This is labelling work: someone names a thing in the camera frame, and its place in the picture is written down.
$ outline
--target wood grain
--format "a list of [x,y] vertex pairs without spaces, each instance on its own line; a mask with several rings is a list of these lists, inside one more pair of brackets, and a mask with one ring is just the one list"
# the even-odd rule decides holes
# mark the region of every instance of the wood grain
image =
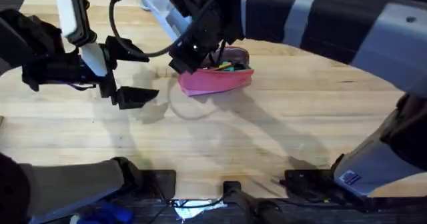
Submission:
[[[109,0],[89,1],[91,28],[103,42],[111,35]],[[146,52],[171,43],[138,3],[117,5],[119,32]],[[21,11],[58,24],[55,0],[25,0]],[[329,168],[371,134],[402,95],[368,73],[298,49],[236,45],[251,53],[251,85],[205,97],[181,92],[167,55],[150,63],[120,62],[119,85],[160,90],[156,100],[130,111],[111,106],[98,90],[43,86],[34,93],[21,82],[21,70],[10,71],[0,79],[0,151],[35,165],[126,156],[141,169],[175,169],[175,198],[218,197],[224,180],[241,181],[256,197],[285,197],[271,179],[286,169]],[[427,176],[374,195],[427,195]]]

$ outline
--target sticker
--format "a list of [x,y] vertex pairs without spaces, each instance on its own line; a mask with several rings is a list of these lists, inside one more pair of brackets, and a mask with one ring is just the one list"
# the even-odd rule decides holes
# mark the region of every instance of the sticker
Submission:
[[361,178],[362,177],[359,176],[354,171],[348,170],[341,175],[340,180],[347,185],[353,185],[355,182],[359,181]]

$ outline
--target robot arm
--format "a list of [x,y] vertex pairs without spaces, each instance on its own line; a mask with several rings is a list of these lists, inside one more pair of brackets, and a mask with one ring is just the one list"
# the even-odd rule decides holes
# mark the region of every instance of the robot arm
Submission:
[[381,127],[331,170],[286,171],[288,192],[366,210],[376,188],[427,171],[427,0],[217,0],[206,13],[201,7],[211,0],[170,1],[183,16],[201,19],[169,52],[178,72],[195,71],[221,40],[248,38],[352,65],[407,92]]
[[203,16],[169,52],[178,72],[197,69],[221,40],[246,38],[291,45],[427,97],[427,0],[217,0],[206,13],[207,0],[170,1],[183,16]]

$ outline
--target floor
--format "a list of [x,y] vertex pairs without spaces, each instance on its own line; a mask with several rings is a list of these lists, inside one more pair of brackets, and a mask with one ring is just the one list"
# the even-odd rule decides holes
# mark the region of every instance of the floor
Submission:
[[[18,9],[23,0],[0,0],[0,9]],[[139,201],[123,199],[119,201],[135,213],[134,223],[148,223],[151,218],[163,207],[157,201]],[[427,223],[427,205],[406,206],[379,213],[361,214],[357,211],[331,211],[299,208],[291,205],[280,205],[284,214],[290,218],[304,217],[316,223],[371,223],[371,224],[415,224]],[[166,209],[155,223],[180,223],[172,208]],[[191,223],[245,223],[243,213],[238,207],[227,207],[215,211],[208,211],[194,219],[185,221]]]

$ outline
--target blue object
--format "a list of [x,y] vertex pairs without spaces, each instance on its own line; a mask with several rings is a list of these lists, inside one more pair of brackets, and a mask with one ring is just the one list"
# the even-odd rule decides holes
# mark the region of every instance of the blue object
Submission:
[[102,208],[104,208],[105,210],[108,210],[119,221],[128,223],[133,218],[133,213],[129,209],[120,207],[118,205],[114,205],[113,203],[108,203],[106,201],[103,201],[100,204]]
[[133,213],[129,209],[108,202],[101,202],[100,205],[100,209],[82,215],[77,224],[131,223],[133,220]]

